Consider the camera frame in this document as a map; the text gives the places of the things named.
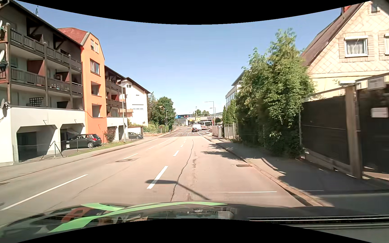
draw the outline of blue sky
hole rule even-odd
[[[32,12],[36,5],[19,2]],[[296,46],[305,48],[340,9],[223,25],[167,25],[105,19],[38,7],[39,16],[57,27],[75,27],[100,39],[105,64],[154,95],[169,97],[177,114],[198,109],[223,111],[225,95],[248,65],[253,48],[268,49],[278,29],[293,28]]]

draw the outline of apartment building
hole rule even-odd
[[[122,80],[119,85],[125,88],[125,99],[127,104],[126,117],[133,124],[148,126],[147,96],[151,92],[129,77]]]
[[[128,137],[126,129],[128,124],[127,117],[125,115],[127,111],[124,111],[123,113],[123,108],[126,108],[125,88],[121,87],[119,83],[123,80],[126,80],[126,78],[108,66],[105,66],[105,79],[107,128],[115,131],[115,140],[122,140],[124,133],[125,137]]]
[[[226,94],[226,108],[230,105],[230,102],[235,98],[235,95],[239,92],[239,88],[242,84],[242,76],[244,75],[244,71],[240,74],[240,76],[232,83],[232,88]]]
[[[343,7],[337,19],[313,39],[302,58],[317,92],[388,73],[389,0]],[[341,90],[323,97],[343,94]]]
[[[84,81],[84,103],[86,133],[99,135],[105,142],[107,130],[107,105],[110,88],[107,87],[105,72],[105,57],[99,39],[92,33],[76,28],[59,28],[59,31],[81,45],[81,59],[83,63],[82,78]]]
[[[54,153],[85,132],[82,46],[0,1],[0,166]]]

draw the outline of road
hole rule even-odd
[[[279,185],[203,137],[171,134],[48,168],[0,185],[0,225],[90,202],[143,204],[220,200],[302,206]]]

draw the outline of road crack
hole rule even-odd
[[[192,157],[194,145],[195,145],[195,142],[194,142],[193,139],[192,139],[192,148],[190,149],[190,156],[188,157],[188,159],[187,159],[187,161],[186,161],[184,167],[181,169],[181,172],[180,172],[179,175],[178,175],[178,179],[176,180],[175,186],[173,187],[172,196],[170,197],[170,202],[172,202],[173,197],[175,196],[175,189],[176,189],[176,185],[178,185],[179,178],[181,177],[182,172],[184,171],[184,169],[185,169],[186,166],[188,165],[188,162],[189,162],[190,158]]]

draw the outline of car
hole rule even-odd
[[[134,133],[132,131],[129,131],[128,132],[128,138],[130,138],[130,139],[133,139],[133,138],[139,139],[139,138],[143,138],[143,136],[138,134],[138,133]]]
[[[66,141],[66,148],[93,148],[102,144],[102,139],[97,134],[80,134]]]

